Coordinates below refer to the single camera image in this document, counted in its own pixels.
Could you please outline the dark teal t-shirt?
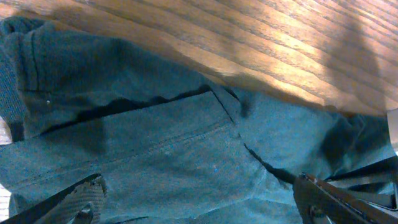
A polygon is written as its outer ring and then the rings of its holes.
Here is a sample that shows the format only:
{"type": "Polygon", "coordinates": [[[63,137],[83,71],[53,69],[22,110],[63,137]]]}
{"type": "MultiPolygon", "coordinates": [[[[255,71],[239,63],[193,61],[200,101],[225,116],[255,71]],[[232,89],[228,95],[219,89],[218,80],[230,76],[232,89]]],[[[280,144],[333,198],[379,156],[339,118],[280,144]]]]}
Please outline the dark teal t-shirt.
{"type": "Polygon", "coordinates": [[[385,118],[314,110],[128,41],[1,21],[1,184],[17,215],[101,174],[102,223],[300,223],[289,180],[394,155],[385,118]]]}

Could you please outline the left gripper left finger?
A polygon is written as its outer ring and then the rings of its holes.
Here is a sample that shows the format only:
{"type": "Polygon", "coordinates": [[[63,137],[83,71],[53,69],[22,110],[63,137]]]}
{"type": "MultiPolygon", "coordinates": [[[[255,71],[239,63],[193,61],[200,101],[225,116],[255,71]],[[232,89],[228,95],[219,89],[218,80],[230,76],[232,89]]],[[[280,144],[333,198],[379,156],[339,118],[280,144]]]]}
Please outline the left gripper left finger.
{"type": "Polygon", "coordinates": [[[99,224],[106,182],[90,175],[1,224],[99,224]]]}

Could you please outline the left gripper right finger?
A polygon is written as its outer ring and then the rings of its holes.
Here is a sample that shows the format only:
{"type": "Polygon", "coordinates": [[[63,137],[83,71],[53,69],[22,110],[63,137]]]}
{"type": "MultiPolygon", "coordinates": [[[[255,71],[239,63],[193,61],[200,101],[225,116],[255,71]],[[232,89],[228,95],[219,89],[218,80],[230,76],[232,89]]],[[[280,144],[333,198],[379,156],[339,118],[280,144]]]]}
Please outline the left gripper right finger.
{"type": "Polygon", "coordinates": [[[308,174],[294,181],[294,199],[304,223],[397,224],[394,194],[372,194],[337,187],[308,174]]]}

